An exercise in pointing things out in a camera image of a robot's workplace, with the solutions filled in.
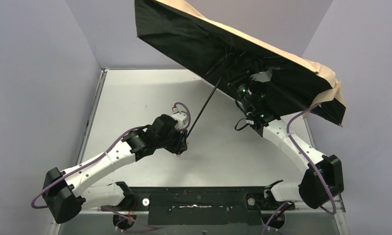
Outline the black and beige umbrella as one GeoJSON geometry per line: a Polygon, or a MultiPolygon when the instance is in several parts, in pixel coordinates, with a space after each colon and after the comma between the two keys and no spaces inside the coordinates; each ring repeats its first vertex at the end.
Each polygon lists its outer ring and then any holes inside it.
{"type": "Polygon", "coordinates": [[[275,87],[265,99],[280,117],[309,109],[342,125],[346,103],[329,67],[212,21],[184,0],[137,0],[134,7],[138,38],[233,99],[229,70],[272,70],[275,87]]]}

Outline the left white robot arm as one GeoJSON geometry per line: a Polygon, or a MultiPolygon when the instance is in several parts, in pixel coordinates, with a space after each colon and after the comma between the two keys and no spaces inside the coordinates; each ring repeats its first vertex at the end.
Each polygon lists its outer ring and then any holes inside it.
{"type": "Polygon", "coordinates": [[[68,222],[82,210],[101,206],[121,211],[131,209],[135,197],[125,182],[100,187],[95,183],[125,165],[154,154],[157,149],[182,154],[187,150],[189,123],[190,115],[184,111],[163,114],[152,124],[126,131],[106,151],[78,166],[49,170],[42,198],[55,222],[68,222]]]}

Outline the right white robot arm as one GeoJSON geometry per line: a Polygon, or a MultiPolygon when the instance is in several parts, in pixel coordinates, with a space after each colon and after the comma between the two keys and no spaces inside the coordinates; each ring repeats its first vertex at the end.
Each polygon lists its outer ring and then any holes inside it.
{"type": "Polygon", "coordinates": [[[265,195],[276,202],[304,202],[312,209],[324,209],[332,205],[335,213],[335,197],[344,191],[341,160],[316,150],[291,131],[291,124],[308,112],[301,111],[288,122],[271,109],[265,97],[275,87],[264,72],[245,75],[236,82],[228,83],[235,95],[235,104],[245,116],[246,126],[254,129],[262,138],[281,150],[299,169],[300,182],[277,181],[265,189],[265,195]]]}

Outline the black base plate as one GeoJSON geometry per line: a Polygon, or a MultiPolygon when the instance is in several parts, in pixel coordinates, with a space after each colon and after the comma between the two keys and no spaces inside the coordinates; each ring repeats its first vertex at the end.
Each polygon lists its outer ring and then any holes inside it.
{"type": "Polygon", "coordinates": [[[132,187],[115,211],[148,212],[149,225],[262,224],[282,202],[266,187],[132,187]]]}

